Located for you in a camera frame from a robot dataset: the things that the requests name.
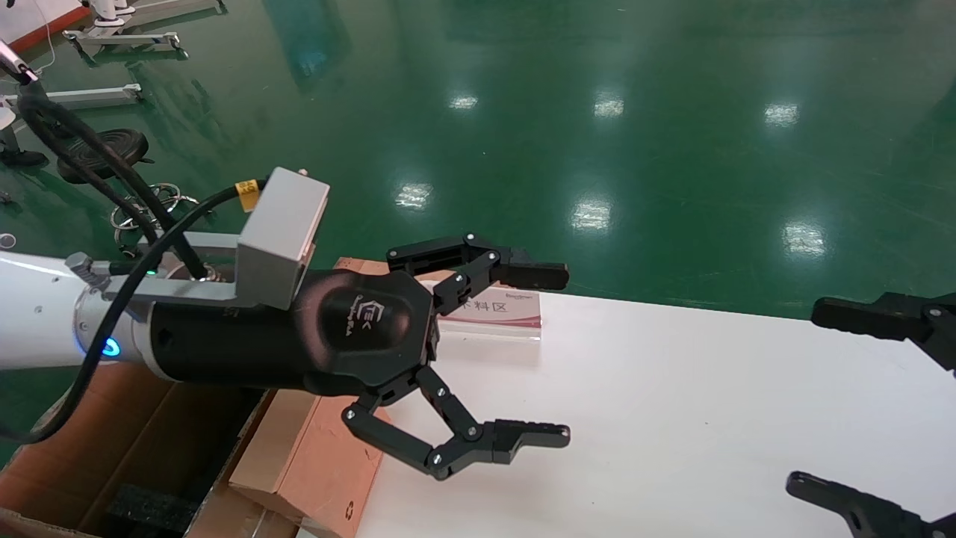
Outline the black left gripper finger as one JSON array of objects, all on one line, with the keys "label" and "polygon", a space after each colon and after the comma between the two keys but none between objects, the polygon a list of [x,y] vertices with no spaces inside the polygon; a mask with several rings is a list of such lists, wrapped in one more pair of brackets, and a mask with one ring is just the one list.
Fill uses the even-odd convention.
[{"label": "black left gripper finger", "polygon": [[[432,446],[375,415],[387,396],[398,401],[414,389],[450,429],[447,442]],[[435,480],[446,480],[475,463],[508,466],[523,447],[565,448],[571,441],[564,424],[503,419],[479,423],[430,365],[400,378],[385,394],[365,392],[342,419],[357,439]]]},{"label": "black left gripper finger", "polygon": [[537,262],[523,249],[497,246],[474,234],[395,247],[388,251],[386,262],[390,272],[411,276],[452,272],[432,290],[437,315],[454,313],[495,283],[520,290],[561,291],[570,280],[567,265]]}]

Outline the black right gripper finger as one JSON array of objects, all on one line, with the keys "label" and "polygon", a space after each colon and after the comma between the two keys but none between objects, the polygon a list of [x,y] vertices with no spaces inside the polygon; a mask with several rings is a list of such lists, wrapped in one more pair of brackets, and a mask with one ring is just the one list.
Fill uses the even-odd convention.
[{"label": "black right gripper finger", "polygon": [[954,537],[955,514],[928,522],[869,493],[795,471],[786,478],[786,492],[792,497],[833,512],[846,521],[854,537]]},{"label": "black right gripper finger", "polygon": [[945,371],[955,371],[955,294],[917,297],[887,292],[873,303],[820,297],[810,323],[841,333],[904,341],[921,348]]}]

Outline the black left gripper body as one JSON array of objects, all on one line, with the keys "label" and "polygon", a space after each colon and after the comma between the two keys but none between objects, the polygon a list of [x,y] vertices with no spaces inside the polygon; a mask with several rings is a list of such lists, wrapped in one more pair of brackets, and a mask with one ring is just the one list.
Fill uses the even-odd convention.
[{"label": "black left gripper body", "polygon": [[311,271],[287,309],[157,303],[151,347],[182,383],[361,395],[426,364],[432,301],[409,273]]}]

